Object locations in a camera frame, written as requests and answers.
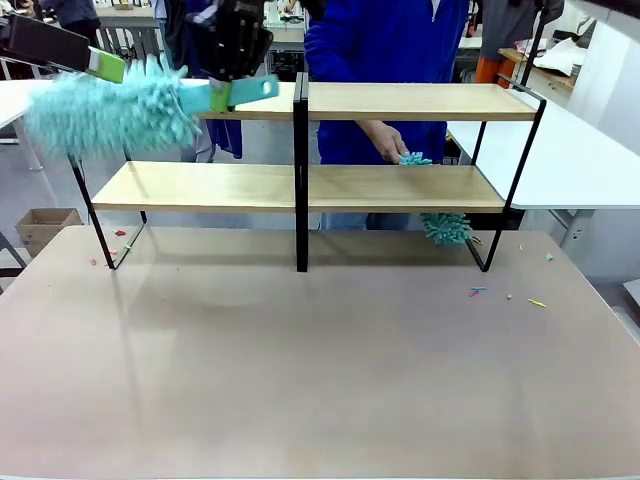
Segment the blue hanging cloth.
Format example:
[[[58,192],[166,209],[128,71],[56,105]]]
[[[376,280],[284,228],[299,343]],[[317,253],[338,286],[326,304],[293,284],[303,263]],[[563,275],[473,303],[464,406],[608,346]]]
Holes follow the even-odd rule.
[[[211,140],[212,156],[220,150],[231,154],[235,159],[243,157],[240,120],[207,120],[206,125]]]

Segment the small teal microfibre duster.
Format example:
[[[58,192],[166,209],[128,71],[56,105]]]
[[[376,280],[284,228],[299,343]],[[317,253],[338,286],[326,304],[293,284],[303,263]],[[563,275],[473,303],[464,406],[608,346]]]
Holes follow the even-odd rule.
[[[461,245],[472,237],[464,213],[420,213],[424,233],[436,245]]]

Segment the background person dark clothes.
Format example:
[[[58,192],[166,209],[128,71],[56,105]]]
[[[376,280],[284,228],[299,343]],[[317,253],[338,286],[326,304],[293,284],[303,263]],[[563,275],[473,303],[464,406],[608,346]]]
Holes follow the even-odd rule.
[[[96,32],[100,28],[93,0],[39,0],[43,10],[52,10],[59,25],[66,30],[81,35],[97,48]]]

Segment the wooden shelf board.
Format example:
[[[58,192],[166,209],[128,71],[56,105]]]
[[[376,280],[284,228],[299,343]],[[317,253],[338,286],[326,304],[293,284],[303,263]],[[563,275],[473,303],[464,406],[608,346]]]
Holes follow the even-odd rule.
[[[305,92],[313,121],[529,121],[536,113],[494,84],[310,82]]]
[[[93,197],[98,210],[212,213],[499,213],[472,166],[183,164],[133,161]]]

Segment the blue jacket person right forearm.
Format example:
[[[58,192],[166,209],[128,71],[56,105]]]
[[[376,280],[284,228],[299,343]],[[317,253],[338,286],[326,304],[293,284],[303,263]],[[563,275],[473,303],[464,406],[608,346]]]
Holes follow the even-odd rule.
[[[379,120],[358,120],[356,124],[368,135],[393,134],[395,129]]]

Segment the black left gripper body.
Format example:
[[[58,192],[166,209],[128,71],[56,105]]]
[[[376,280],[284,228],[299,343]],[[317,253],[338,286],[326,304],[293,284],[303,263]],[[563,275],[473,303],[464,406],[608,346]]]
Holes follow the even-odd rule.
[[[0,58],[39,67],[85,72],[89,40],[40,20],[11,14],[0,17]]]

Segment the black metal pole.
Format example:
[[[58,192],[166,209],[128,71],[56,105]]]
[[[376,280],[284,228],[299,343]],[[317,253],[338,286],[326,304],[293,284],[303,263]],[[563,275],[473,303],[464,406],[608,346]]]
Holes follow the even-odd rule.
[[[525,87],[528,83],[530,73],[534,66],[534,59],[538,55],[539,44],[540,44],[540,40],[544,30],[544,14],[546,13],[546,2],[545,0],[535,0],[535,5],[538,13],[538,23],[535,30],[535,34],[533,36],[531,49],[529,53],[526,55],[525,68],[520,81],[520,84],[523,87]]]

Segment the small cardboard box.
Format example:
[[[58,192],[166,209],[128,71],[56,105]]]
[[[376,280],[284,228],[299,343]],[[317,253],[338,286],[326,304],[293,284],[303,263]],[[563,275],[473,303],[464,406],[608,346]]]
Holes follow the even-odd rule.
[[[75,208],[37,208],[29,210],[15,228],[27,252],[35,258],[62,229],[83,224]]]

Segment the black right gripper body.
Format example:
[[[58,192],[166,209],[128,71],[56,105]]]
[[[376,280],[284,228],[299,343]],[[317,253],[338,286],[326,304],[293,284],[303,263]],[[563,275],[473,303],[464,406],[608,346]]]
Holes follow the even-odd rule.
[[[252,77],[273,34],[264,27],[266,0],[220,0],[214,16],[216,40],[211,75],[220,81]]]

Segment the grey hanging jacket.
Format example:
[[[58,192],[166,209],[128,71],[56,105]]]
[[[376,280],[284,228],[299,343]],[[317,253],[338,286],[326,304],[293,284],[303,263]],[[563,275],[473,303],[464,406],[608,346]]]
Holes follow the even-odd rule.
[[[564,0],[482,0],[482,45],[480,57],[501,59],[499,50],[533,36],[534,22],[541,14],[543,25],[558,19]]]

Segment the teal microfibre duster long handle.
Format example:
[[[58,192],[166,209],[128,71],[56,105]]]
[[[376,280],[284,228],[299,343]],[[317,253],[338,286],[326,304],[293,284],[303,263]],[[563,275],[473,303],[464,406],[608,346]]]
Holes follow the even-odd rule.
[[[276,76],[221,82],[187,77],[165,55],[133,62],[120,83],[80,73],[59,75],[34,92],[24,121],[52,155],[160,151],[189,146],[201,133],[197,116],[276,97]]]

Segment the white crumpled paper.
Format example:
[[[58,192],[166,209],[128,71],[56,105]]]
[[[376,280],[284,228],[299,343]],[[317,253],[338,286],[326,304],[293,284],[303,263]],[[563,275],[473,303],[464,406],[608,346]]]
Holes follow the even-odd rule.
[[[579,47],[571,38],[567,38],[537,57],[533,64],[537,68],[556,70],[570,76],[575,65],[583,64],[587,52],[587,49]]]

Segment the large white table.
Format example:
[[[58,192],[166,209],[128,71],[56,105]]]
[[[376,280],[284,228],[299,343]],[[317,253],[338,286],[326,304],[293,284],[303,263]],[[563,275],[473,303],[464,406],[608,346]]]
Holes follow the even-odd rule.
[[[489,121],[476,166],[503,198],[531,122]],[[527,156],[514,207],[640,209],[640,156],[551,100]]]

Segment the person in blue jacket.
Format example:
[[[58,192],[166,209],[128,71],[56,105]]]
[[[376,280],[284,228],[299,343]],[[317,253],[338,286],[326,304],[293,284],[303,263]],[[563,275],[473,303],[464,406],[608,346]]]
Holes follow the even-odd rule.
[[[328,0],[305,37],[310,74],[318,82],[449,83],[468,9],[469,0]],[[320,123],[321,163],[393,164],[356,122]],[[400,133],[408,154],[442,161],[445,123],[382,122]]]

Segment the orange trousers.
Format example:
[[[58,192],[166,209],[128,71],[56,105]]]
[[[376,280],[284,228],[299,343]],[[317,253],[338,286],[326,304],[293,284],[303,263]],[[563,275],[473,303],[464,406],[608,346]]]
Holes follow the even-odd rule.
[[[476,65],[475,82],[482,84],[498,83],[501,66],[501,60],[490,60],[480,56]]]

